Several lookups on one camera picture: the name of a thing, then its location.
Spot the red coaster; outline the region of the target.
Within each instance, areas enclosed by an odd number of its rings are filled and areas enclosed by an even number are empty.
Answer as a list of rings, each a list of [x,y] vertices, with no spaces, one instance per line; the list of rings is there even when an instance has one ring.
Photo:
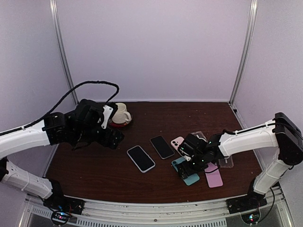
[[[109,126],[113,127],[113,128],[123,128],[126,127],[128,125],[130,125],[130,123],[132,122],[133,117],[130,115],[121,115],[121,116],[114,116],[113,119],[110,119],[108,124]]]

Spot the pink white phone case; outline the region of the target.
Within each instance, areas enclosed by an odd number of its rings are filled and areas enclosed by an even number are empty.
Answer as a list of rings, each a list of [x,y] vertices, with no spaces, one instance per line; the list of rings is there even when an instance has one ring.
[[[184,141],[184,138],[181,137],[181,136],[179,136],[179,137],[173,139],[173,140],[170,142],[170,144],[171,144],[171,146],[173,147],[173,149],[174,149],[181,157],[182,157],[183,155],[182,155],[182,153],[178,150],[178,148],[179,148],[179,145],[181,145],[183,141]]]

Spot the clear phone case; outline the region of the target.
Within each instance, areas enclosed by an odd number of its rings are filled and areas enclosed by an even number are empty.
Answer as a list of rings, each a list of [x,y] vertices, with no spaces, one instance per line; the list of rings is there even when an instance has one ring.
[[[191,134],[199,139],[205,139],[205,136],[201,131],[192,132]]]

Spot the front aluminium rail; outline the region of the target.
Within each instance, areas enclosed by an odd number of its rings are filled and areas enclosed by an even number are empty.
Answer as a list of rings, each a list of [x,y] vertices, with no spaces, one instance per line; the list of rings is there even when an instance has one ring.
[[[272,210],[256,225],[246,224],[243,216],[258,210],[231,214],[227,199],[160,204],[83,199],[82,214],[73,214],[63,227],[294,227],[284,194],[279,187],[274,193]],[[55,227],[50,217],[42,201],[28,195],[17,227]]]

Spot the right aluminium frame post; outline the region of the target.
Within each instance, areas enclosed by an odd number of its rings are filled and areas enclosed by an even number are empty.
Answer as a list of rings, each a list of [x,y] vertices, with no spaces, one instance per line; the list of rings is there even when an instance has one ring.
[[[251,46],[251,42],[252,42],[252,38],[253,38],[253,34],[254,34],[254,29],[255,29],[257,11],[258,11],[258,1],[251,0],[246,35],[245,35],[245,39],[244,39],[244,45],[243,45],[243,49],[242,49],[239,67],[237,70],[236,80],[235,80],[235,83],[234,83],[234,86],[232,89],[232,94],[231,94],[231,97],[229,100],[229,104],[231,106],[234,106],[236,95],[240,88],[241,79],[242,79],[244,71],[245,71],[245,66],[246,66],[248,55],[249,55],[249,50],[250,50],[250,46]]]

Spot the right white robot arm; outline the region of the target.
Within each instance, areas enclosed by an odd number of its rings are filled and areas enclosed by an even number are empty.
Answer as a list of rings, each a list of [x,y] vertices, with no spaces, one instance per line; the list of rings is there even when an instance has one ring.
[[[273,147],[273,161],[251,182],[243,197],[246,208],[254,208],[284,173],[303,161],[303,136],[299,128],[282,112],[264,124],[239,131],[223,130],[206,140],[188,134],[178,151],[185,158],[176,165],[178,175],[187,179],[204,171],[209,163],[248,150]]]

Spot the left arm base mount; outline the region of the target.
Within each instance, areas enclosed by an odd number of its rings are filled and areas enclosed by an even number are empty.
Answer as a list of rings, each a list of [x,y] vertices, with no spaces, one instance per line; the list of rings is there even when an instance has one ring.
[[[52,186],[52,194],[47,199],[41,199],[51,213],[51,222],[58,227],[68,223],[73,214],[81,215],[85,201],[67,197],[63,194],[61,185],[56,180],[49,180]]]

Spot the black phone white case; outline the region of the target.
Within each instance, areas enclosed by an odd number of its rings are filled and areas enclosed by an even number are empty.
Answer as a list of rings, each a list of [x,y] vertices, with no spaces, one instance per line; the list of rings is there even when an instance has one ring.
[[[189,167],[189,162],[185,158],[177,158],[171,164],[187,186],[191,186],[200,180],[199,175]]]
[[[128,149],[127,155],[141,173],[147,173],[156,166],[153,159],[139,145]]]

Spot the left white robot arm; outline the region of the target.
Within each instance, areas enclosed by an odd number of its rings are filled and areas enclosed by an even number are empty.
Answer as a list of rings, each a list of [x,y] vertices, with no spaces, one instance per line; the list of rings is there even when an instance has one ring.
[[[115,115],[115,103],[100,104],[83,99],[76,109],[68,113],[50,112],[28,126],[14,128],[0,134],[0,181],[34,194],[58,210],[68,206],[60,184],[25,171],[8,160],[8,156],[20,151],[61,143],[78,149],[79,143],[96,142],[103,147],[116,149],[123,140],[122,132],[111,129],[108,121]]]

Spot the aluminium frame post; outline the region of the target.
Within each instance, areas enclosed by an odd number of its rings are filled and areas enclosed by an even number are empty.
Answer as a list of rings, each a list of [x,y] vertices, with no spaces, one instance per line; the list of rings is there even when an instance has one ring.
[[[248,55],[249,55],[249,50],[250,50],[250,46],[251,46],[251,42],[252,42],[252,38],[253,38],[253,34],[254,34],[254,29],[255,29],[257,11],[258,11],[258,1],[251,0],[246,35],[245,35],[245,39],[244,39],[244,45],[243,45],[243,49],[242,49],[239,67],[237,70],[236,80],[235,80],[235,83],[234,83],[234,86],[232,89],[232,94],[231,94],[231,97],[229,100],[229,104],[231,106],[234,106],[236,95],[240,88],[241,79],[242,79],[244,71],[245,71],[245,66],[246,66]]]
[[[58,14],[58,8],[57,8],[57,1],[56,0],[49,0],[50,4],[50,11],[51,15],[53,18],[53,24],[55,28],[55,33],[56,33],[56,39],[59,47],[59,54],[60,54],[60,59],[62,62],[62,67],[63,67],[63,72],[65,75],[65,78],[67,80],[68,88],[72,89],[74,87],[74,83],[71,78],[71,73],[67,61],[67,56],[63,44],[63,38],[62,38],[62,32],[61,32],[61,27],[60,27],[60,20],[59,20],[59,14]]]

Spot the cream ceramic mug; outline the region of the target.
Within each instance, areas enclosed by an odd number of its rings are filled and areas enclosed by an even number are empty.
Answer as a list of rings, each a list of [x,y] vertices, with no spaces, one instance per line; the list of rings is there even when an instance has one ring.
[[[127,106],[124,103],[116,103],[118,109],[114,116],[112,117],[112,121],[116,124],[123,124],[125,122],[130,122],[132,120],[131,114],[127,110]]]

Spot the left aluminium frame post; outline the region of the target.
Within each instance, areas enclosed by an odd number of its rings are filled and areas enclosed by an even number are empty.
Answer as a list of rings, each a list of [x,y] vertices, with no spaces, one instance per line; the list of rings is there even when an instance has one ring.
[[[59,14],[58,14],[58,8],[57,8],[57,1],[56,0],[49,0],[50,4],[50,11],[51,15],[53,18],[53,24],[55,28],[55,33],[56,33],[56,39],[59,47],[59,54],[60,54],[60,59],[62,62],[62,67],[63,67],[63,72],[65,75],[65,78],[67,80],[68,88],[72,89],[74,87],[74,83],[71,78],[71,73],[67,61],[67,56],[63,44],[63,38],[62,38],[62,32],[61,32],[61,27],[60,27],[60,20],[59,20]]]

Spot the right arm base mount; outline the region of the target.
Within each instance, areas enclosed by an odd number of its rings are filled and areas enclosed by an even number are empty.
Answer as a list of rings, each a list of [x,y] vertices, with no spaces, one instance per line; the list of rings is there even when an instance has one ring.
[[[251,181],[246,195],[226,200],[229,214],[241,213],[242,221],[248,225],[257,224],[260,221],[259,208],[267,205],[265,195],[253,191],[254,182],[255,179]]]

